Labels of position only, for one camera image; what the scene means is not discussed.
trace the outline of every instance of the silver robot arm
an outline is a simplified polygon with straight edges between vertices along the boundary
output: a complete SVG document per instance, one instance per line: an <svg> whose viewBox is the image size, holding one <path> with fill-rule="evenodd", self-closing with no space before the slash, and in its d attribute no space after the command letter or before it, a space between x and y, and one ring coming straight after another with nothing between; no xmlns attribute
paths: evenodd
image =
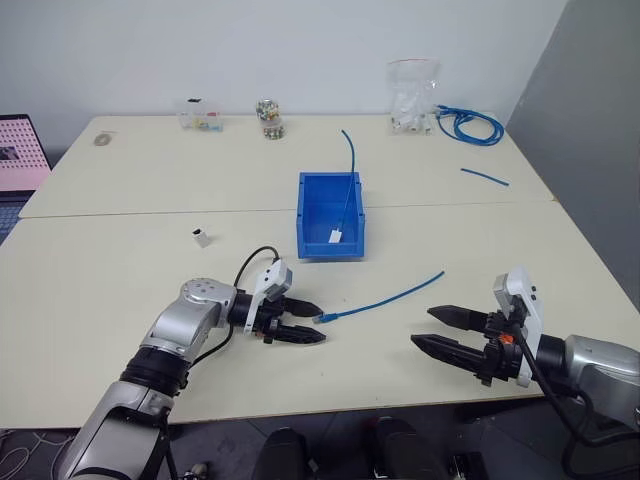
<svg viewBox="0 0 640 480"><path fill-rule="evenodd" d="M497 312L454 305L428 310L446 325L482 333L489 340L484 350L435 334L412 335L412 341L431 357L473 372L487 386L494 378L515 378L518 385L527 387L538 379L515 341L517 325L556 394L575 397L585 393L594 411L640 430L640 353L577 335L562 340L543 334L540 292L522 267L498 276L493 292L500 305Z"/></svg>
<svg viewBox="0 0 640 480"><path fill-rule="evenodd" d="M234 287L211 279L182 286L76 436L59 478L155 478L167 454L173 397L209 331L227 324L235 297Z"/></svg>
<svg viewBox="0 0 640 480"><path fill-rule="evenodd" d="M78 432L58 478L153 479L165 457L176 476L167 417L212 328L244 327L246 334L255 333L265 343L325 339L314 329L281 324L284 312L302 317L322 313L312 303L284 297L291 280L291 270L276 259L258 276L252 295L209 278L185 283Z"/></svg>

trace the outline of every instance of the white table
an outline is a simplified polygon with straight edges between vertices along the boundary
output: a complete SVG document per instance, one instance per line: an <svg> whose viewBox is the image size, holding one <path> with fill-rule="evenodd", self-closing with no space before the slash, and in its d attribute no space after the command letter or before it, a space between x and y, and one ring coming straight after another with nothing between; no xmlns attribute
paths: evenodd
<svg viewBox="0 0 640 480"><path fill-rule="evenodd" d="M212 245L196 245L195 226L215 234ZM266 243L294 272L291 296L327 312L372 303L441 269L446 275L383 308L317 327L328 336L321 345L264 345L237 335L194 368L172 421L537 394L515 382L483 387L409 340L438 333L481 347L480 334L448 328L426 308L494 311L494 278L516 264L539 288L545 333L640 348L638 312L555 202L369 208L360 262L299 261L295 238L292 211L20 222L0 248L0 425L81 425L182 282L231 282L246 255ZM266 262L252 264L245 286Z"/></svg>
<svg viewBox="0 0 640 480"><path fill-rule="evenodd" d="M366 207L552 199L508 135L482 148L451 140L437 126L429 136L392 135L386 115L285 120L287 135L273 141L255 116L226 117L223 133L182 130L175 117L97 117L21 216L295 209L299 172L351 168L340 129L353 139ZM486 135L488 127L468 128ZM103 131L113 140L95 146Z"/></svg>

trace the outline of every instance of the gray wall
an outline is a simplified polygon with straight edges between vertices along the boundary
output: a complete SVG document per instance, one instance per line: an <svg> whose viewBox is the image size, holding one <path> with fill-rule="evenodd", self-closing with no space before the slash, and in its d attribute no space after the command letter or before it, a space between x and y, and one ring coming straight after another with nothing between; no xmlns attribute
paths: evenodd
<svg viewBox="0 0 640 480"><path fill-rule="evenodd" d="M640 1L571 0L508 131L638 307Z"/></svg>

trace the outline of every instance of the pink laptop screen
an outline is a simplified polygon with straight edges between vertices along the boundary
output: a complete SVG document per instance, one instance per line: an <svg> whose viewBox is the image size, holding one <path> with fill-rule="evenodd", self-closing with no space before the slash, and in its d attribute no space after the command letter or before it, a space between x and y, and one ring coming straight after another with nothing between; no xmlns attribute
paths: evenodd
<svg viewBox="0 0 640 480"><path fill-rule="evenodd" d="M50 172L29 119L0 119L0 192L37 190Z"/></svg>

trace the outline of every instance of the blue plastic bin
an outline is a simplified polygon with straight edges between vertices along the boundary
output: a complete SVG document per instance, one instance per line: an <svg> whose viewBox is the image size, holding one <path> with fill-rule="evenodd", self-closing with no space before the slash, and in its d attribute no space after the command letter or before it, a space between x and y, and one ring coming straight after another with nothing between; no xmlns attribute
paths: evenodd
<svg viewBox="0 0 640 480"><path fill-rule="evenodd" d="M364 256L364 209L358 172L354 172L342 239L340 243L329 243L331 230L340 227L351 180L351 172L300 173L296 221L298 258Z"/></svg>

